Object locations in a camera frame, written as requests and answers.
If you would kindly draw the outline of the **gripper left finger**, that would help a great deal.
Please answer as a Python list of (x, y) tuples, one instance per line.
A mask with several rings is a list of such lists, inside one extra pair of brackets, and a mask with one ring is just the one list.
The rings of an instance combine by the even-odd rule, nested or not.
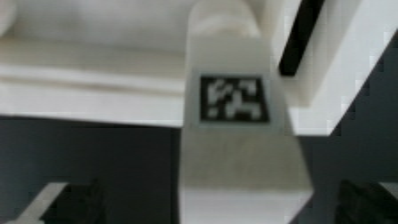
[(107, 224), (106, 191), (100, 182), (51, 182), (8, 224)]

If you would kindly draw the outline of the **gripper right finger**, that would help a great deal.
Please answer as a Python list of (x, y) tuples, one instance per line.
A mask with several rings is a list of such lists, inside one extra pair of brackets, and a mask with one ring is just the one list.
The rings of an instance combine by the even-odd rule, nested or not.
[(342, 181), (335, 224), (398, 224), (398, 183)]

